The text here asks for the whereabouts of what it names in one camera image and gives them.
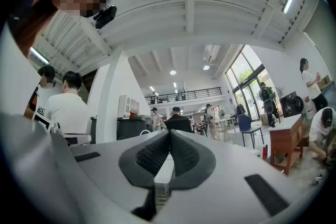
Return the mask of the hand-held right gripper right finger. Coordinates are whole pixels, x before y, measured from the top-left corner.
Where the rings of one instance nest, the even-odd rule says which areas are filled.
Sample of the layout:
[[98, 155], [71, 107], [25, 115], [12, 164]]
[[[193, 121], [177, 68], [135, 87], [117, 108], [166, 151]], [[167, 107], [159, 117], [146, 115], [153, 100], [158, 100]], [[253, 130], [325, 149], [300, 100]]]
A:
[[172, 131], [172, 218], [297, 218], [316, 196], [248, 149]]

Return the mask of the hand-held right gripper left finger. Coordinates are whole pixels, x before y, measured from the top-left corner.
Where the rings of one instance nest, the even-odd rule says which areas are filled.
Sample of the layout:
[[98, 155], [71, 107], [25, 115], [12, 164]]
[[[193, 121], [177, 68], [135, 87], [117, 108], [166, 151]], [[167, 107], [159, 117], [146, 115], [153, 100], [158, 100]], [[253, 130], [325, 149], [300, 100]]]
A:
[[70, 150], [90, 180], [121, 208], [155, 209], [154, 178], [169, 154], [168, 131]]

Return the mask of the black balcony railing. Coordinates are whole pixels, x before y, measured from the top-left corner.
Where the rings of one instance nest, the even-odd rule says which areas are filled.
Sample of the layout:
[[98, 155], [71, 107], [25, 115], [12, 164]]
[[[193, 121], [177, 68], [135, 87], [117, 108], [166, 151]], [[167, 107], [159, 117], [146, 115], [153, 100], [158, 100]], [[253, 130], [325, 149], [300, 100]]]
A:
[[154, 94], [152, 96], [145, 97], [148, 104], [161, 104], [168, 102], [179, 102], [186, 100], [201, 99], [206, 97], [217, 97], [222, 95], [220, 87], [200, 89], [194, 91], [178, 91], [176, 93], [169, 94]]

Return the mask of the blue chair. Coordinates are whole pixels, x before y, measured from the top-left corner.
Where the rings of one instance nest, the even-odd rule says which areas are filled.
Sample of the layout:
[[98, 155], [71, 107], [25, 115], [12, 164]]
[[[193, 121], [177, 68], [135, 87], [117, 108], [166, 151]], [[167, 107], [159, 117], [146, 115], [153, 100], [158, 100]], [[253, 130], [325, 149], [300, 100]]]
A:
[[255, 133], [260, 132], [261, 135], [261, 140], [262, 143], [264, 143], [264, 137], [263, 137], [263, 132], [261, 129], [261, 126], [252, 126], [252, 119], [251, 117], [241, 114], [237, 117], [238, 119], [238, 126], [239, 126], [239, 131], [241, 132], [242, 139], [243, 139], [243, 146], [245, 147], [245, 138], [244, 134], [249, 134], [251, 138], [251, 142], [253, 145], [253, 149], [255, 149], [256, 143], [255, 143]]

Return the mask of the large glass entrance doors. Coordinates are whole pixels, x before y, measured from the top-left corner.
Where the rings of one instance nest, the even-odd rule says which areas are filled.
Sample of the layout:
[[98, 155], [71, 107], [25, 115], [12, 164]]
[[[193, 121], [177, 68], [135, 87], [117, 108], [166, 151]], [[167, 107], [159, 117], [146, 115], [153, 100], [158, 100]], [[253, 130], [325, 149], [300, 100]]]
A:
[[276, 94], [274, 83], [251, 46], [244, 45], [225, 73], [232, 90], [235, 114], [246, 114], [253, 121], [260, 121], [266, 114], [259, 96], [261, 84]]

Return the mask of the black front-load washing machine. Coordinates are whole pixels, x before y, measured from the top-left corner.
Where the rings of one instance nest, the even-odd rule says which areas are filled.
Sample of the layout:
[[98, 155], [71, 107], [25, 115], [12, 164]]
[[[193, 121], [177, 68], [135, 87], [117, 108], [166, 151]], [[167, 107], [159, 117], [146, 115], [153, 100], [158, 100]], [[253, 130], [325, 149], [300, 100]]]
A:
[[304, 109], [304, 103], [301, 97], [296, 92], [292, 92], [280, 99], [282, 114], [284, 118], [301, 114]]

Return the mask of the white wall cabinet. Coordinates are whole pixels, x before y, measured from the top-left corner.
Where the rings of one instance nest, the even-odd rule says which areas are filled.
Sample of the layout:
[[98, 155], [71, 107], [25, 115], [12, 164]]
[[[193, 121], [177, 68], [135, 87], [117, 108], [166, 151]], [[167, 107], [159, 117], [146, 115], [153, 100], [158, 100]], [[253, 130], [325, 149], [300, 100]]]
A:
[[136, 100], [130, 98], [127, 95], [119, 96], [118, 104], [118, 117], [127, 118], [130, 115], [130, 111], [138, 111], [139, 113], [140, 104]]

